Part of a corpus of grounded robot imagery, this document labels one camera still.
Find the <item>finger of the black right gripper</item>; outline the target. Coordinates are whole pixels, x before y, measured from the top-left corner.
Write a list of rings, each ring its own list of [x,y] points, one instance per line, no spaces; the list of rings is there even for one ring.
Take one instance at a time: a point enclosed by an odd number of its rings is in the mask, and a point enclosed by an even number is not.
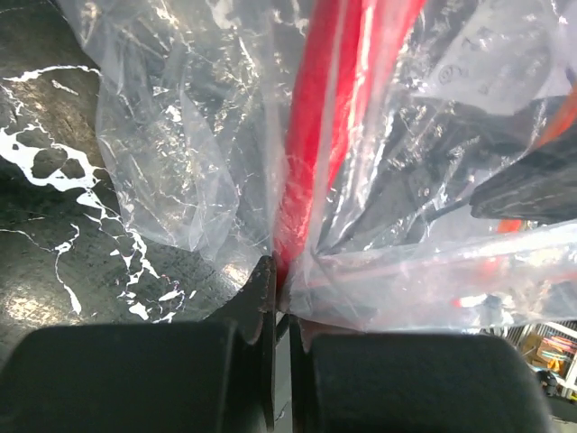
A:
[[[558,224],[576,218],[576,150],[541,148],[477,187],[471,214]]]

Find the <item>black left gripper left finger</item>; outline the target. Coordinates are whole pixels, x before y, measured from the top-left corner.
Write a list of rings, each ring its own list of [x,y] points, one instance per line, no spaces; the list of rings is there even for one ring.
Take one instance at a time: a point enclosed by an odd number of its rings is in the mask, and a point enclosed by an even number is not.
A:
[[[276,265],[201,321],[45,327],[1,371],[4,432],[270,432]]]

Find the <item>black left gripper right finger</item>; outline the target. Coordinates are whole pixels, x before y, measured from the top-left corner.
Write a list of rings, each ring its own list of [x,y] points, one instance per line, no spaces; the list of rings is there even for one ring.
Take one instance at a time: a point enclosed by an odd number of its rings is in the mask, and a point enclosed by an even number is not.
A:
[[[358,333],[291,318],[296,432],[552,432],[535,374],[505,340]]]

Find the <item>clear zip top bag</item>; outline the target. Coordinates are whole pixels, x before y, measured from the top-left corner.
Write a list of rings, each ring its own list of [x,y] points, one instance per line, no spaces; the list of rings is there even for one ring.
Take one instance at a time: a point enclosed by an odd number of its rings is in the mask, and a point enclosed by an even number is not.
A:
[[[125,226],[237,284],[274,259],[292,92],[317,1],[64,1],[101,71],[96,136]],[[573,1],[422,1],[280,305],[363,331],[576,316],[576,218],[472,216],[483,182],[576,150]]]

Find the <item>fake red chili pepper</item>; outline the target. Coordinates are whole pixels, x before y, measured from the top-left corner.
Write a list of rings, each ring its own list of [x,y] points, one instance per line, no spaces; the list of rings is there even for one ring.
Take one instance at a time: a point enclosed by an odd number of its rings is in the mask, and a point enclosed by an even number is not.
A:
[[[277,285],[303,252],[317,185],[330,188],[374,91],[389,80],[422,1],[317,1],[292,92],[274,227]]]

